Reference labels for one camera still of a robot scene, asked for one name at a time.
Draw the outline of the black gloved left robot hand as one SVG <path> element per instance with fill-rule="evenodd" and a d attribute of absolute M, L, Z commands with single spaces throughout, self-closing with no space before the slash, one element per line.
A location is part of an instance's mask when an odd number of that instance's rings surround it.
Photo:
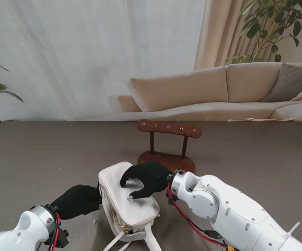
<path fill-rule="evenodd" d="M 69 220 L 99 210 L 102 202 L 98 188 L 89 185 L 76 185 L 50 205 L 58 208 L 57 213 L 62 220 Z"/>

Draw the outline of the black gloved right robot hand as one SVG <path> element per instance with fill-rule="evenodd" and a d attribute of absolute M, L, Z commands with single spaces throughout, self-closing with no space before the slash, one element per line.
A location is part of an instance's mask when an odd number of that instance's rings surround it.
<path fill-rule="evenodd" d="M 138 179 L 143 188 L 130 193 L 131 199 L 142 199 L 152 196 L 167 188 L 167 177 L 173 175 L 167 167 L 158 162 L 145 162 L 129 167 L 120 179 L 120 186 L 124 187 L 129 179 Z"/>

